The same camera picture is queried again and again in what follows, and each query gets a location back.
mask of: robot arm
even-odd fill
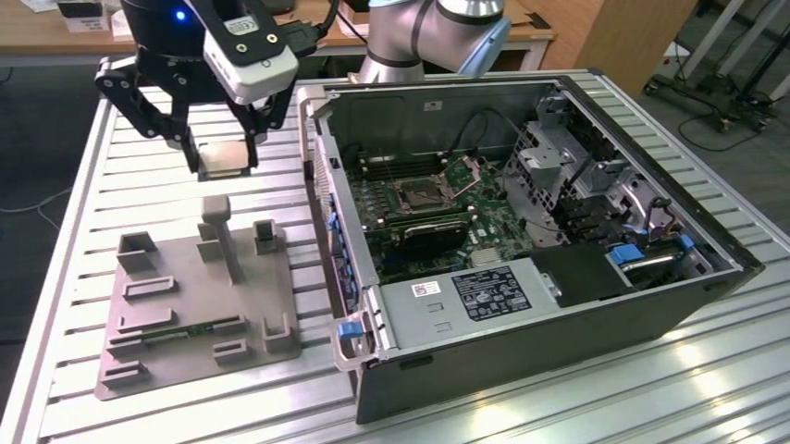
[[[316,51],[337,12],[327,19],[276,24],[260,0],[122,0],[137,55],[102,60],[94,84],[146,138],[180,149],[199,179],[244,175],[257,166],[255,146],[285,119],[297,58]],[[503,0],[371,0],[369,48],[361,82],[419,81],[424,59],[468,77],[489,69],[509,20]],[[172,97],[170,113],[150,104],[138,86]],[[268,99],[263,108],[253,102]],[[244,142],[195,146],[189,105],[225,102]]]
[[[122,0],[121,5],[137,55],[102,60],[96,86],[140,134],[161,136],[184,152],[201,179],[247,174],[257,165],[255,145],[285,119],[297,57],[315,52],[336,7],[313,27],[300,21],[277,26],[259,0]],[[169,114],[140,93],[146,83],[172,97]],[[252,103],[265,98],[255,109]],[[189,105],[216,102],[227,103],[239,120],[244,144],[203,150],[190,136]]]
[[[420,81],[421,60],[480,77],[507,40],[503,9],[503,0],[369,0],[359,82]]]

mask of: cable on floor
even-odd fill
[[[688,136],[686,136],[686,134],[683,133],[683,127],[684,127],[684,126],[686,126],[688,123],[691,123],[694,120],[699,120],[699,119],[703,119],[703,118],[707,118],[707,117],[712,117],[712,116],[716,116],[716,115],[718,115],[718,113],[716,113],[715,111],[711,111],[711,112],[710,112],[710,113],[707,113],[707,114],[699,114],[699,115],[696,115],[696,116],[692,116],[691,118],[686,119],[683,122],[680,122],[680,125],[678,125],[678,134],[680,134],[680,137],[683,137],[683,138],[684,138],[684,140],[686,140],[688,143],[691,143],[691,145],[694,145],[696,148],[699,148],[702,151],[707,151],[707,152],[710,152],[710,153],[723,153],[723,152],[726,152],[726,151],[730,151],[730,150],[731,150],[734,147],[736,147],[738,145],[740,145],[740,144],[743,144],[743,143],[748,142],[750,140],[755,139],[755,138],[756,138],[756,137],[758,137],[758,136],[762,134],[760,132],[755,132],[755,133],[754,133],[754,135],[751,135],[751,136],[746,137],[746,138],[744,138],[744,139],[742,139],[740,141],[738,141],[738,142],[735,142],[735,143],[732,143],[732,144],[727,145],[727,146],[726,146],[726,147],[723,147],[723,148],[711,148],[711,147],[707,147],[707,146],[703,146],[703,145],[698,144],[698,143],[696,143],[696,142],[694,142],[694,141],[692,141],[692,140],[688,138]]]
[[[68,194],[69,192],[72,192],[72,187],[66,188],[62,191],[56,192],[53,195],[44,198],[44,200],[40,201],[38,203],[36,203],[34,205],[29,205],[22,208],[0,208],[0,214],[18,215],[18,214],[26,213],[29,211],[36,211],[36,213],[38,213],[38,216],[41,216],[41,218],[46,221],[46,223],[49,225],[52,225],[52,227],[56,230],[60,230],[60,227],[57,226],[54,221],[46,216],[46,214],[42,212],[41,209],[44,208],[45,205],[48,205],[52,201],[54,201],[57,197],[60,197],[62,194]]]
[[[8,81],[10,80],[10,77],[13,77],[13,68],[8,68],[8,75],[5,76],[5,78],[2,80],[0,80],[0,86],[5,85],[8,83]]]

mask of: blue latch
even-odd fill
[[[687,252],[694,247],[694,241],[688,237],[687,234],[680,235],[680,245],[683,247],[683,251]]]
[[[337,325],[337,336],[340,340],[360,338],[364,333],[361,322],[359,321],[348,321]]]
[[[627,243],[626,245],[618,245],[615,248],[612,248],[610,255],[616,265],[622,265],[628,262],[638,261],[639,259],[644,259],[644,254],[639,251],[639,248],[631,243]]]
[[[325,225],[329,229],[335,229],[335,227],[337,226],[337,213],[332,212],[329,214],[329,220],[327,220]]]

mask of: black cable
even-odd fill
[[[0,86],[5,85],[13,76],[13,68],[8,68],[8,75],[2,80],[0,80]]]
[[[361,40],[365,44],[368,44],[368,39],[365,39],[364,36],[359,33],[359,31],[353,27],[352,22],[348,21],[348,19],[345,18],[345,16],[343,16],[343,14],[337,12],[337,17],[339,17],[340,21],[345,24],[345,26],[348,27],[348,29],[351,30],[351,32],[353,33],[353,35],[356,36],[356,38],[359,40]]]
[[[772,65],[772,63],[775,61],[775,58],[772,60],[770,60],[770,62],[767,62],[767,59],[770,57],[778,57],[779,56],[778,50],[780,49],[779,46],[783,44],[787,44],[787,32],[788,31],[790,31],[790,23],[787,23],[787,26],[784,27],[784,29],[782,31],[782,38],[774,43],[770,50],[764,53],[763,58],[760,59],[760,63],[758,63],[756,66],[754,67],[754,69],[751,70],[751,73],[748,74],[748,77],[747,77],[746,84],[743,85],[743,91],[740,91],[740,93],[738,94],[738,97],[735,97],[735,100],[743,99],[744,96],[748,97],[751,95],[751,92],[755,90],[759,80],[762,79],[763,75],[766,74],[767,70],[770,69],[770,65]]]
[[[20,338],[20,339],[0,339],[0,347],[6,347],[10,345],[24,345],[25,344],[25,339]]]
[[[523,217],[523,220],[525,220],[528,224],[532,224],[536,227],[545,229],[547,231],[553,231],[555,233],[564,233],[565,232],[563,229],[548,228],[544,225],[540,225],[536,222],[533,222],[532,220],[527,219],[525,217]]]
[[[590,154],[585,157],[584,161],[581,162],[579,169],[576,169],[576,172],[572,173],[569,180],[564,183],[563,187],[559,189],[559,192],[556,193],[556,201],[553,202],[552,209],[556,208],[559,201],[565,197],[565,194],[568,194],[572,184],[576,183],[576,180],[579,180],[579,177],[584,173],[584,170],[590,167],[590,164],[592,163],[592,159],[594,159],[592,154]]]
[[[452,143],[449,145],[449,148],[447,149],[447,151],[444,152],[444,157],[449,157],[452,155],[452,153],[455,152],[455,149],[457,148],[457,145],[460,145],[460,140],[464,136],[464,133],[467,132],[467,128],[469,127],[469,123],[473,120],[475,117],[480,116],[483,113],[491,113],[492,115],[495,115],[497,118],[501,119],[501,121],[504,123],[507,123],[507,125],[509,126],[511,130],[517,134],[519,137],[524,137],[524,134],[519,128],[519,125],[516,125],[516,122],[512,121],[512,119],[505,116],[503,113],[500,113],[495,108],[489,107],[489,106],[483,106],[477,109],[475,109],[467,116],[467,120],[464,120],[464,123],[460,127],[460,130],[457,131],[457,133],[455,134],[455,138],[452,139]]]
[[[755,133],[752,136],[748,136],[747,138],[744,138],[743,140],[732,143],[731,145],[723,147],[723,148],[710,148],[707,146],[702,146],[699,145],[696,142],[694,142],[691,139],[688,139],[688,136],[686,136],[683,134],[683,126],[688,123],[691,123],[694,120],[698,120],[700,118],[707,118],[711,116],[715,116],[716,112],[711,111],[708,114],[702,114],[698,116],[694,116],[691,118],[688,118],[687,120],[684,120],[683,122],[680,122],[680,125],[678,125],[678,134],[680,134],[680,137],[683,137],[686,139],[686,141],[688,143],[691,143],[691,145],[694,145],[695,147],[698,147],[702,151],[708,151],[711,153],[723,153],[724,151],[730,151],[735,146],[740,145],[744,142],[748,142],[751,139],[754,139],[755,137],[758,137],[760,135],[760,133]]]
[[[767,6],[774,3],[774,0],[768,0],[767,2],[764,2],[763,7],[760,7],[760,10],[756,11],[756,15],[754,16],[754,21],[756,21],[759,19],[759,17],[763,15],[763,12],[766,11]],[[720,55],[720,57],[718,58],[718,60],[715,61],[714,64],[714,71],[718,71],[718,66],[720,65],[720,62],[724,60],[724,58],[727,58],[727,56],[730,55],[730,51],[732,50],[732,47],[735,46],[735,43],[738,43],[738,41],[743,38],[743,36],[746,35],[746,33],[748,32],[750,28],[746,27],[743,29],[743,31],[738,34],[738,36],[732,39],[732,41],[730,42],[730,44],[727,45],[727,49],[724,49],[724,53]]]
[[[325,18],[323,22],[316,25],[316,30],[319,30],[319,38],[321,39],[325,37],[325,34],[329,32],[332,28],[332,23],[335,23],[335,17],[337,16],[337,9],[340,8],[340,0],[329,0],[329,10],[325,12]]]
[[[678,62],[678,69],[680,70],[680,76],[682,76],[682,77],[679,77],[679,79],[683,81],[683,85],[684,85],[688,78],[686,77],[686,73],[683,72],[683,63],[680,63],[680,53],[678,52],[678,47],[680,45],[678,44],[678,37],[675,37],[674,43],[675,43],[675,61]]]

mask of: wooden desk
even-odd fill
[[[329,6],[325,0],[297,0],[296,5],[291,14],[277,16],[279,22],[323,21]],[[528,52],[523,69],[537,68],[552,38],[551,29],[539,30],[532,25],[513,27],[504,49]],[[69,33],[57,11],[34,14],[18,0],[0,0],[0,67],[92,64],[102,56],[133,52],[134,45],[113,42],[109,32]],[[335,22],[320,41],[316,56],[364,54],[364,44],[355,37],[347,37]]]
[[[559,33],[541,69],[600,68],[638,97],[696,0],[521,0]]]

